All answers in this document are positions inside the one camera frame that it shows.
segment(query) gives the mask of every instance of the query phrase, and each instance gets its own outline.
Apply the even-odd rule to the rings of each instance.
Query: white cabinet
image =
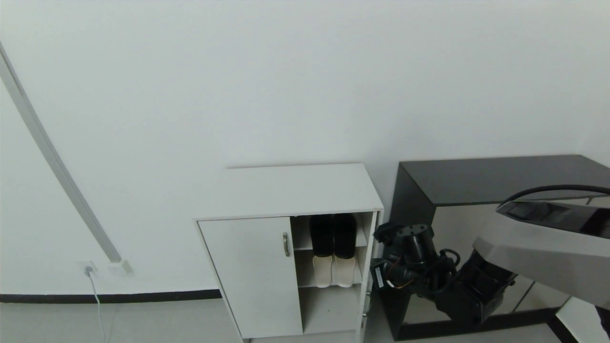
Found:
[[[362,164],[229,169],[205,198],[196,227],[239,340],[362,342],[383,214]],[[357,222],[354,285],[317,288],[309,219],[339,213]]]

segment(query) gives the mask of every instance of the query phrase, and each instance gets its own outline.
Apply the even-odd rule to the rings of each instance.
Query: black cable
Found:
[[[455,265],[458,265],[458,264],[459,264],[459,261],[461,261],[461,260],[460,260],[460,257],[459,257],[459,254],[458,254],[458,253],[456,253],[455,251],[453,251],[453,250],[451,250],[451,249],[442,249],[442,250],[440,251],[440,253],[441,253],[441,254],[442,254],[442,253],[445,253],[445,252],[453,254],[453,255],[456,257]]]
[[[548,192],[550,190],[582,190],[585,192],[595,192],[595,193],[602,193],[602,194],[610,195],[610,188],[599,187],[599,186],[587,186],[587,185],[582,185],[582,184],[558,184],[558,185],[541,186],[541,187],[534,187],[534,188],[522,190],[521,192],[515,193],[515,194],[511,195],[510,197],[508,197],[506,200],[502,201],[502,203],[498,205],[498,208],[502,207],[502,205],[508,203],[509,201],[513,201],[520,197],[524,197],[525,195],[538,193],[538,192]]]

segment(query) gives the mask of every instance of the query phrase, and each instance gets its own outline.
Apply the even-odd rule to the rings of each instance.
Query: gray floor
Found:
[[[107,343],[231,342],[236,333],[222,300],[102,305]],[[386,319],[373,304],[366,342],[389,343]],[[2,343],[102,342],[97,305],[0,304]],[[412,343],[559,343],[546,325],[424,339]]]

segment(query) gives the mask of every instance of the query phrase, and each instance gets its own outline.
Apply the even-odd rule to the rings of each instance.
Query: diagonal wall trim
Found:
[[[27,98],[26,92],[21,86],[21,82],[10,64],[9,57],[4,51],[1,42],[0,54],[2,55],[2,61],[0,61],[0,78],[9,91],[9,95],[11,99],[13,99],[15,107],[25,122],[28,131],[30,131],[36,145],[38,145],[38,149],[40,149],[40,152],[45,157],[53,174],[55,174],[55,177],[62,185],[64,192],[66,192],[66,195],[68,195],[68,198],[72,201],[74,208],[76,208],[81,215],[81,218],[89,228],[89,231],[91,231],[95,240],[98,241],[99,246],[104,250],[106,256],[108,256],[108,259],[111,262],[120,262],[121,255],[119,255],[117,249],[112,245],[108,236],[106,236],[102,225],[99,223],[81,191],[74,183],[72,176],[70,176],[70,173],[63,164],[59,154],[53,147],[51,139],[40,123],[38,115],[36,114],[36,111],[34,111],[30,100]]]

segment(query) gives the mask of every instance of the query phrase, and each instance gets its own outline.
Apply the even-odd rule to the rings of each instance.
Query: white wall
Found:
[[[190,221],[229,166],[574,153],[607,108],[610,4],[10,1],[1,39],[135,270],[113,278],[2,91],[2,293],[211,289]]]

